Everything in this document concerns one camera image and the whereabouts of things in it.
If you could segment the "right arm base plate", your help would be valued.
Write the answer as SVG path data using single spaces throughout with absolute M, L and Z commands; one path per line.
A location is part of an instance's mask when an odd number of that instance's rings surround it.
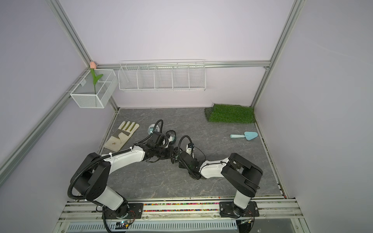
M 229 218 L 258 217 L 259 211 L 256 202 L 250 201 L 245 209 L 236 206 L 233 202 L 220 202 L 220 216 Z

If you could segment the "clear round pouch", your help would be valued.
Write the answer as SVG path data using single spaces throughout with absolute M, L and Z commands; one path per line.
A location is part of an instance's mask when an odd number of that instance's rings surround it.
M 151 135 L 154 131 L 154 128 L 156 127 L 155 124 L 151 124 L 149 127 L 148 127 L 148 134 Z

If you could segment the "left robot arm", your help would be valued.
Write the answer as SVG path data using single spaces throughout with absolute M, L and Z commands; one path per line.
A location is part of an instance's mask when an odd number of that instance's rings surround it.
M 155 126 L 159 130 L 133 146 L 119 152 L 99 155 L 87 155 L 71 178 L 67 195 L 73 200 L 87 200 L 112 211 L 128 208 L 127 200 L 107 185 L 113 172 L 134 163 L 147 161 L 153 157 L 158 160 L 168 159 L 173 155 L 173 145 L 176 142 L 176 132 L 162 132 L 163 120 L 158 120 Z

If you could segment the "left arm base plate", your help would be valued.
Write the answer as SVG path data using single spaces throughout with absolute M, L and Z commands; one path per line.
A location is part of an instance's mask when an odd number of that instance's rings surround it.
M 143 213 L 144 203 L 123 203 L 116 210 L 103 207 L 106 219 L 140 219 Z

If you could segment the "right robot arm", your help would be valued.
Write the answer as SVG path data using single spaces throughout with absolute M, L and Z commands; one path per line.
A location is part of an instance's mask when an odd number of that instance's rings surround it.
M 222 160 L 199 161 L 193 157 L 195 146 L 189 136 L 182 136 L 178 147 L 181 147 L 184 139 L 189 141 L 190 150 L 177 150 L 177 158 L 182 168 L 195 180 L 225 178 L 236 189 L 233 206 L 245 210 L 260 189 L 263 170 L 237 153 L 231 153 L 228 158 Z

